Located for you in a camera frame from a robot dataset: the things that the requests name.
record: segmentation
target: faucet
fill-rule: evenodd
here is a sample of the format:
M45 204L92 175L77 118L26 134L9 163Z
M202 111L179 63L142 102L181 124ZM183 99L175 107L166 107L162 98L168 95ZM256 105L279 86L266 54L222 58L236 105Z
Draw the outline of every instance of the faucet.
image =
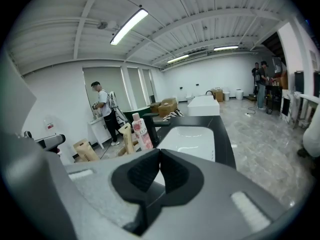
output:
M207 90L205 95L207 95L208 92L212 93L213 99L215 100L216 99L216 94L213 93L211 90Z
M146 113L142 116L154 148L159 144L159 137L155 127L166 127L171 124L169 121L155 122L152 117L156 116L159 116L159 113Z

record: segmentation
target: cabinet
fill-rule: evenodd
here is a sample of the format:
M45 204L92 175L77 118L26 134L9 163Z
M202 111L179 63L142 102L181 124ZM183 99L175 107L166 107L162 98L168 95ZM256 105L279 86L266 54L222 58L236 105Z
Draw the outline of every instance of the cabinet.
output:
M104 149L103 143L111 139L111 134L109 133L105 120L100 117L88 123L91 126L92 132L95 135L99 145Z

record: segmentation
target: white bathtub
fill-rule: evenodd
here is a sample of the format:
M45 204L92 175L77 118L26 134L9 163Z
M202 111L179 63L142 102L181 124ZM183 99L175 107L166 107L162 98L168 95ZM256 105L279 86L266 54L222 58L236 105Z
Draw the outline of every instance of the white bathtub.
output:
M212 95L195 97L188 105L188 116L219 116L219 103Z

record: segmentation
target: white trash can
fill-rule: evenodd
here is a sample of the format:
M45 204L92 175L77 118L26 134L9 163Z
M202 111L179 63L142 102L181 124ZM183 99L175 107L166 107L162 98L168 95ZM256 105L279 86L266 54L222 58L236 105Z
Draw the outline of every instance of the white trash can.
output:
M237 100L242 100L244 98L244 91L241 89L235 90L235 98Z
M229 100L230 92L224 91L223 92L223 99L227 102Z

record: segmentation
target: box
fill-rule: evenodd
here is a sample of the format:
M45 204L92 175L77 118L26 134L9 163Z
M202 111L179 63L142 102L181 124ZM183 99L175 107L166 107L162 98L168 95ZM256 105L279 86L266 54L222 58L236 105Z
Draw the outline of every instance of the box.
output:
M211 89L211 92L215 94L215 99L217 102L223 102L224 101L224 93L222 89L220 88L213 88Z
M161 105L158 107L158 113L161 118L164 118L166 115L169 115L170 112L174 112L178 108L176 98L165 98Z
M274 79L277 83L279 83L279 86L282 87L283 90L288 89L288 76L281 76Z
M97 156L96 152L92 149L90 143L86 139L78 141L73 147L82 161L90 162L100 160L99 156Z
M149 105L151 108L151 113L159 113L158 107L161 105L161 102L154 102Z

